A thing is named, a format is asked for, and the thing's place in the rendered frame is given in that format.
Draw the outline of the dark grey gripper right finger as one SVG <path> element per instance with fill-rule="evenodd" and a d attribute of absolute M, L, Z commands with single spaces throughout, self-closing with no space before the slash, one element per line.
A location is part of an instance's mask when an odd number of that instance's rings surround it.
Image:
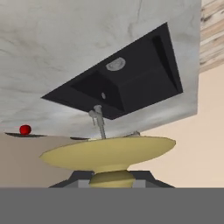
<path fill-rule="evenodd" d="M 130 173 L 135 178 L 135 182 L 132 186 L 133 188 L 172 188 L 172 185 L 155 179 L 150 171 L 130 171 Z"/>

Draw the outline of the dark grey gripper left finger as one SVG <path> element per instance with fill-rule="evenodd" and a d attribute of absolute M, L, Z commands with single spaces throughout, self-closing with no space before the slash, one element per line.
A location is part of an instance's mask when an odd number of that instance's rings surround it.
<path fill-rule="evenodd" d="M 61 188 L 71 185 L 78 180 L 90 180 L 94 173 L 92 171 L 74 171 L 71 176 L 57 184 L 51 185 L 51 188 Z"/>

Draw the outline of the yellow candle holder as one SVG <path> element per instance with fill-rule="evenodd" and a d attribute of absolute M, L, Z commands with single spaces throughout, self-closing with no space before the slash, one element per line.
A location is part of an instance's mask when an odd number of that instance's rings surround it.
<path fill-rule="evenodd" d="M 126 136 L 61 146 L 44 152 L 43 162 L 74 171 L 91 171 L 90 180 L 66 187 L 132 188 L 135 178 L 129 167 L 170 151 L 176 142 L 167 137 Z"/>

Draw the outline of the silver tap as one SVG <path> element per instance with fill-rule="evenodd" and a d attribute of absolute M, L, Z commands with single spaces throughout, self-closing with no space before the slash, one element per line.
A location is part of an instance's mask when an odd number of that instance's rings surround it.
<path fill-rule="evenodd" d="M 93 110 L 90 110 L 88 112 L 89 116 L 92 118 L 93 122 L 97 122 L 97 125 L 99 127 L 101 138 L 106 138 L 106 133 L 104 129 L 104 120 L 102 116 L 102 106 L 101 105 L 95 105 Z"/>

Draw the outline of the red round object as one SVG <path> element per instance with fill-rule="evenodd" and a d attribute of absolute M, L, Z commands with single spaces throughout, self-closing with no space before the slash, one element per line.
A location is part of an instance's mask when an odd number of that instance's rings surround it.
<path fill-rule="evenodd" d="M 19 132 L 21 135 L 29 135 L 32 132 L 32 128 L 30 125 L 24 124 L 20 126 Z"/>

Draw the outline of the black sink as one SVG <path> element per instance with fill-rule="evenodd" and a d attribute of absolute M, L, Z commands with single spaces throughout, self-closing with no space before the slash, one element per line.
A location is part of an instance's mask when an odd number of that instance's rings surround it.
<path fill-rule="evenodd" d="M 182 92 L 164 23 L 43 98 L 85 112 L 100 105 L 103 116 L 114 120 Z"/>

